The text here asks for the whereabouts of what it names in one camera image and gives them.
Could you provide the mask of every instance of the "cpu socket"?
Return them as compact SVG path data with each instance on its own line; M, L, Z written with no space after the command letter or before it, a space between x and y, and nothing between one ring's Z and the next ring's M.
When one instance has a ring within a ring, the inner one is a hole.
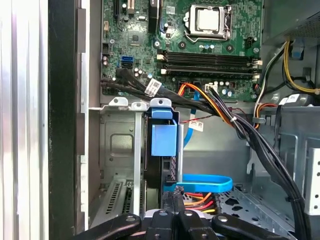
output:
M229 5L191 5L183 18L184 25L188 29L184 31L185 36L193 43L200 39L221 41L230 39L231 10Z

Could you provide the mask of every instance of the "blue plastic tab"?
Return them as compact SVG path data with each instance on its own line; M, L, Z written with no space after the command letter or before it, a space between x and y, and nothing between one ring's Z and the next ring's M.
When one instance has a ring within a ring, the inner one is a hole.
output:
M187 193L224 193L233 187L232 178L228 176L184 174L182 180L172 186L164 186L164 190L173 192L176 186L181 186Z
M153 119L172 119L173 113L171 108L153 107L151 109L151 117Z
M172 125L152 125L152 156L171 157L177 155L178 126L175 120L172 121Z

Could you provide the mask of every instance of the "cable bundle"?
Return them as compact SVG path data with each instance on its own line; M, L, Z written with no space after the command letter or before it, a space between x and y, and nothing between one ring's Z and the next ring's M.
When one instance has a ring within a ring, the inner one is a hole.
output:
M127 92L144 100L152 99L144 93L146 86L132 76L127 69L118 69L117 77L122 79L121 84L114 82L103 82L102 84L106 87L116 88L119 91ZM174 107L197 109L211 115L219 116L226 124L233 127L238 137L240 139L245 139L251 148L255 150L262 165L271 175L272 179L275 179L288 195L288 200L291 203L294 215L296 237L299 240L311 239L309 219L304 214L304 199L283 161L269 142L244 118L231 112L214 90L209 93L204 92L201 88L191 83L184 83L181 88L181 91L185 88L191 88L197 91L205 102L186 99L164 87L160 87L155 97L170 99L172 101L172 106Z

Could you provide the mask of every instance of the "black handle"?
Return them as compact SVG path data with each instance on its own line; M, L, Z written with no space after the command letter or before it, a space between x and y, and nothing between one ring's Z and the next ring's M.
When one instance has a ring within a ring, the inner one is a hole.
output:
M214 216L211 226L216 233L239 240L288 240L228 214Z
M72 240L115 240L136 233L141 228L141 218L126 213L90 228Z

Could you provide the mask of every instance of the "motherboard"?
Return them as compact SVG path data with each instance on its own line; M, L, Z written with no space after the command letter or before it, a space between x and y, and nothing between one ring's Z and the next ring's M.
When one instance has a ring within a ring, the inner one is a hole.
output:
M101 78L127 68L178 92L184 83L224 100L254 101L263 0L103 0ZM127 95L104 87L104 95ZM193 98L194 91L184 92Z

